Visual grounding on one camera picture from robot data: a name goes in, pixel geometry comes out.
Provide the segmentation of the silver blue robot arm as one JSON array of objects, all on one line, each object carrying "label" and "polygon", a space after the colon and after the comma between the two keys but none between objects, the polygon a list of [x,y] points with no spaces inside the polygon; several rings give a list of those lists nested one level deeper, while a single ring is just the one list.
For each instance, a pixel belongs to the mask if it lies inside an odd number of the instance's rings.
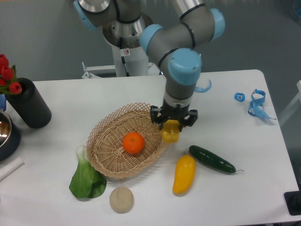
[{"label": "silver blue robot arm", "polygon": [[202,0],[174,0],[180,22],[165,29],[142,12],[139,0],[76,0],[74,7],[84,25],[101,27],[110,44],[118,77],[147,75],[153,62],[166,77],[161,107],[150,108],[151,121],[162,129],[168,120],[179,129],[190,127],[198,112],[189,108],[202,62],[194,48],[220,37],[223,14]]}]

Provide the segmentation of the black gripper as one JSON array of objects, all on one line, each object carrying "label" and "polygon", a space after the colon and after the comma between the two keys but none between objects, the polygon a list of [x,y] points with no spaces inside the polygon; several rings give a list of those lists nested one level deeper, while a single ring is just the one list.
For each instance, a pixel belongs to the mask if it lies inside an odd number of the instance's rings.
[{"label": "black gripper", "polygon": [[197,110],[188,110],[189,105],[181,107],[179,104],[176,107],[170,106],[166,101],[163,101],[161,108],[152,105],[150,107],[150,118],[153,124],[157,124],[159,130],[163,129],[163,123],[167,120],[177,120],[180,123],[179,130],[185,127],[192,127],[198,119]]}]

